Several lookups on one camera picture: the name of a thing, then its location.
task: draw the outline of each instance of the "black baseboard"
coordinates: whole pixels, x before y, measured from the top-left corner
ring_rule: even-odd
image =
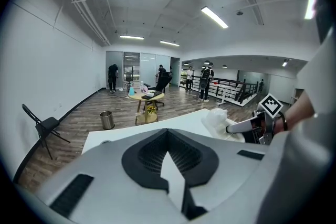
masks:
[[[74,111],[77,107],[79,107],[81,104],[83,104],[86,100],[88,100],[89,98],[91,98],[93,95],[95,95],[98,91],[94,92],[93,94],[91,94],[90,96],[86,97],[84,100],[82,100],[81,102],[79,102],[78,104],[76,104],[72,109],[70,109],[63,117],[61,117],[59,119],[59,122],[62,122],[62,120],[64,120],[72,111]],[[16,170],[16,173],[14,175],[13,178],[13,183],[18,184],[19,178],[23,172],[23,170],[25,169],[27,163],[29,162],[30,158],[32,157],[32,155],[35,153],[36,149],[38,148],[38,146],[41,144],[41,140],[37,140],[36,143],[34,144],[34,146],[32,146],[32,148],[30,149],[30,151],[27,153],[26,157],[23,159],[23,161],[21,162],[20,166],[18,167],[18,169]]]

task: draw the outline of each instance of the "trash can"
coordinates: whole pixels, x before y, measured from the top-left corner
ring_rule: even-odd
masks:
[[[104,111],[100,113],[100,120],[105,130],[112,129],[114,127],[113,116],[111,111]]]

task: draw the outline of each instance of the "fluorescent light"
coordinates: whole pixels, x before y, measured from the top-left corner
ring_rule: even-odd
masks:
[[[305,19],[309,20],[309,19],[313,19],[314,15],[315,15],[315,9],[314,9],[314,5],[316,3],[316,0],[308,0],[308,5],[307,5],[307,11],[306,11],[306,15],[305,15]]]
[[[168,44],[168,45],[173,45],[173,46],[179,46],[179,44],[171,43],[171,42],[166,42],[161,40],[160,43]]]
[[[121,38],[143,39],[143,37],[120,36]]]
[[[204,7],[201,9],[207,16],[209,16],[212,20],[217,22],[223,28],[228,28],[227,24],[219,18],[215,13],[213,13],[208,7]]]

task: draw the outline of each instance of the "wooden floor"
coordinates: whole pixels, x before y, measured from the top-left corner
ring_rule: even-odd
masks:
[[[218,107],[218,99],[210,97],[208,103],[197,102],[197,94],[195,91],[186,91],[184,88],[170,87],[161,100],[165,102],[165,106],[159,104],[159,121],[203,108]],[[126,96],[126,92],[112,94],[107,90],[101,90],[71,112],[56,129],[62,137],[71,143],[68,144],[50,135],[47,138],[47,143],[54,160],[50,159],[45,148],[39,146],[19,178],[19,184],[31,192],[35,192],[49,176],[77,158],[82,152],[89,132],[103,130],[99,118],[100,112],[106,110],[112,112],[116,124],[115,129],[135,126],[138,102],[125,98]],[[229,103],[221,105],[221,108],[228,110],[229,119],[239,122],[251,117],[252,111],[257,107],[256,103],[263,97],[263,95],[256,96],[244,108]]]

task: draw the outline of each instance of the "black office chair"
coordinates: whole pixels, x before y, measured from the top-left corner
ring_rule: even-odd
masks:
[[[61,138],[62,140],[70,143],[70,141],[64,139],[63,137],[60,136],[60,134],[58,132],[56,132],[54,129],[59,125],[59,121],[56,120],[54,117],[50,117],[47,118],[44,121],[41,121],[37,116],[35,116],[30,110],[29,108],[22,104],[22,108],[23,110],[28,114],[28,116],[30,116],[36,123],[36,130],[38,133],[38,136],[41,140],[41,145],[43,147],[43,142],[46,144],[46,148],[47,151],[49,153],[50,158],[52,159],[53,157],[51,156],[51,153],[49,151],[48,145],[47,145],[47,141],[46,141],[46,137],[48,134],[53,134],[54,136]]]
[[[172,77],[169,77],[169,72],[165,72],[162,74],[161,77],[159,77],[158,80],[158,84],[156,85],[156,87],[151,87],[150,85],[144,83],[145,86],[148,87],[149,90],[155,90],[155,91],[159,91],[159,92],[164,92],[164,89],[166,88],[166,86],[168,85],[168,83],[172,80]],[[156,110],[159,110],[158,105],[157,104],[162,104],[164,106],[164,102],[159,102],[159,101],[155,101],[155,106],[156,106]]]

